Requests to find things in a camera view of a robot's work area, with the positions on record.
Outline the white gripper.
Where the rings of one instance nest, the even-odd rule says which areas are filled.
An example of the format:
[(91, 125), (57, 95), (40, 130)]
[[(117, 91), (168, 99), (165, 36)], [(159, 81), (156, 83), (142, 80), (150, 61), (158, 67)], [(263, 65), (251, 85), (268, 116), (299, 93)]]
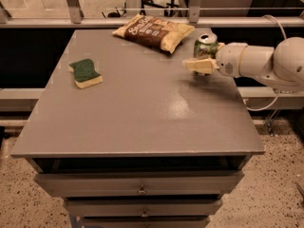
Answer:
[(227, 45), (218, 43), (216, 60), (193, 58), (183, 60), (182, 65), (188, 70), (202, 75), (210, 75), (218, 70), (223, 76), (238, 78), (240, 76), (241, 54), (247, 47), (246, 43), (230, 43)]

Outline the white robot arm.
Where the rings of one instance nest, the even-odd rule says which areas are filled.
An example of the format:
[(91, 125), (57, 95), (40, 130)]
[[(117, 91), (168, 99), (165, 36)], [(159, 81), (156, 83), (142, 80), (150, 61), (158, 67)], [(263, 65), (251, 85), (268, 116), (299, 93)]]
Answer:
[(251, 78), (278, 90), (301, 91), (304, 89), (304, 39), (290, 37), (277, 47), (220, 44), (214, 58), (191, 58), (182, 65), (200, 74), (213, 74), (217, 70), (223, 76)]

